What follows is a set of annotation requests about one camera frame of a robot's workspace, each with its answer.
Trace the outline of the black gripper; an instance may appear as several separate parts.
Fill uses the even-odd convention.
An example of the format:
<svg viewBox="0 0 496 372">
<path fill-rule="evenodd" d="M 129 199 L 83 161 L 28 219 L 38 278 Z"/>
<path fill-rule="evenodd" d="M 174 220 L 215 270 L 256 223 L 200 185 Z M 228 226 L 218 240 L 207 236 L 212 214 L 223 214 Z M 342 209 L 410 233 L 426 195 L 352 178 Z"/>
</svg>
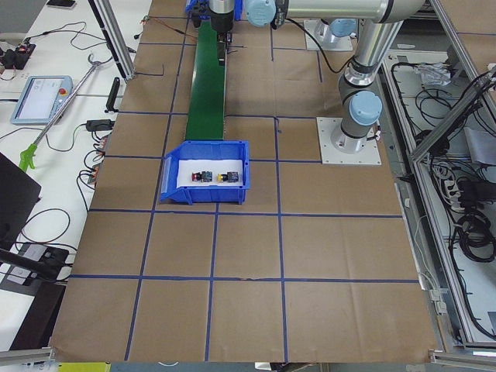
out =
<svg viewBox="0 0 496 372">
<path fill-rule="evenodd" d="M 211 26 L 215 31 L 230 31 L 234 22 L 234 0 L 210 0 Z"/>
</svg>

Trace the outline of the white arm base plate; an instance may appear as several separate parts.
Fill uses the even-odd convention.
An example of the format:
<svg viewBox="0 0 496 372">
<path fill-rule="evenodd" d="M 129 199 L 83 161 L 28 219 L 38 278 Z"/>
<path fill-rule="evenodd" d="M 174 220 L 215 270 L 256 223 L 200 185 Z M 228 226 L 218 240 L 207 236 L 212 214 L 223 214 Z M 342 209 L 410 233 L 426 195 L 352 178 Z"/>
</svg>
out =
<svg viewBox="0 0 496 372">
<path fill-rule="evenodd" d="M 317 51 L 319 47 L 326 51 L 347 52 L 353 50 L 351 35 L 357 29 L 355 19 L 306 19 L 304 21 L 305 42 L 307 50 Z"/>
<path fill-rule="evenodd" d="M 363 139 L 354 139 L 344 134 L 341 118 L 317 117 L 317 132 L 322 163 L 325 165 L 380 166 L 381 156 L 373 130 Z"/>
</svg>

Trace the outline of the blue bin near arm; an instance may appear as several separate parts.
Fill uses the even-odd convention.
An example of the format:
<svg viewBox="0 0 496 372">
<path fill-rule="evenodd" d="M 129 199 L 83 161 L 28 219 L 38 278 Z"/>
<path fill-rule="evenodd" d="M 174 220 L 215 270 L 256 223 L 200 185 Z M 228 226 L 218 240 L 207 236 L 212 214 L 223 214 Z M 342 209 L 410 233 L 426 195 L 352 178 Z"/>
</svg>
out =
<svg viewBox="0 0 496 372">
<path fill-rule="evenodd" d="M 201 18 L 210 16 L 211 14 L 216 15 L 228 15 L 232 13 L 235 20 L 240 20 L 243 12 L 243 0 L 197 0 L 197 1 L 187 1 L 186 12 L 196 12 Z"/>
<path fill-rule="evenodd" d="M 164 158 L 161 202 L 241 205 L 249 189 L 250 148 L 247 141 L 185 141 Z"/>
</svg>

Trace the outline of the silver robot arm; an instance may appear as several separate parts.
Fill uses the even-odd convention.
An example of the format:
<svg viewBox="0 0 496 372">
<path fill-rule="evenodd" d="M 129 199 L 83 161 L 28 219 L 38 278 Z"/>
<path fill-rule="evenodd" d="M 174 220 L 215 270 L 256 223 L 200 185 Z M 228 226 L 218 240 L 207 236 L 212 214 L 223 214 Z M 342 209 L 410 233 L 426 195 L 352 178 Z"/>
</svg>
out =
<svg viewBox="0 0 496 372">
<path fill-rule="evenodd" d="M 291 18 L 363 19 L 358 44 L 350 65 L 339 80 L 339 93 L 345 113 L 331 135 L 333 146 L 348 154 L 360 152 L 370 128 L 382 112 L 382 101 L 369 86 L 378 66 L 398 34 L 403 21 L 414 15 L 423 1 L 409 0 L 321 0 L 246 1 L 245 14 L 257 27 L 279 27 Z"/>
</svg>

